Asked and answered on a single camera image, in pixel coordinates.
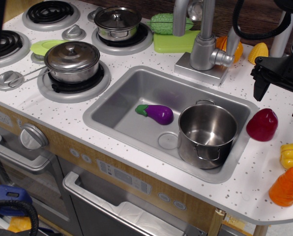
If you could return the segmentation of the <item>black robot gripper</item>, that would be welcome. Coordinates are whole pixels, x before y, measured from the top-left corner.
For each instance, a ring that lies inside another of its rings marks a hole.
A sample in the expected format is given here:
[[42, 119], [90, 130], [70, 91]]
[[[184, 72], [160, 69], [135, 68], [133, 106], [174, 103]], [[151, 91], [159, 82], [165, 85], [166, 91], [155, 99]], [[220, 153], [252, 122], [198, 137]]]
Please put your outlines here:
[[289, 56], [257, 57], [255, 63], [251, 75], [255, 80], [253, 96], [257, 101], [262, 100], [271, 84], [293, 92], [293, 44]]

